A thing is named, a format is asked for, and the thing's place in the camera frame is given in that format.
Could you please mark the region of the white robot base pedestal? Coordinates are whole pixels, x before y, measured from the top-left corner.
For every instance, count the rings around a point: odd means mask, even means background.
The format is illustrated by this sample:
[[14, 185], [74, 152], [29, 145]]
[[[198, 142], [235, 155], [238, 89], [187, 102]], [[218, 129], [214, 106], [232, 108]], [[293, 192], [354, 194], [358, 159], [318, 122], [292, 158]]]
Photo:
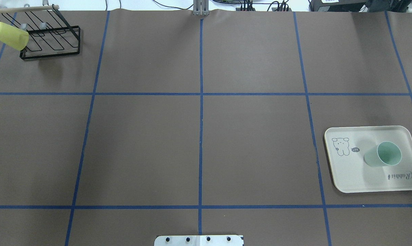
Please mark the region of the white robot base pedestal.
[[243, 246], [242, 235], [162, 235], [155, 246]]

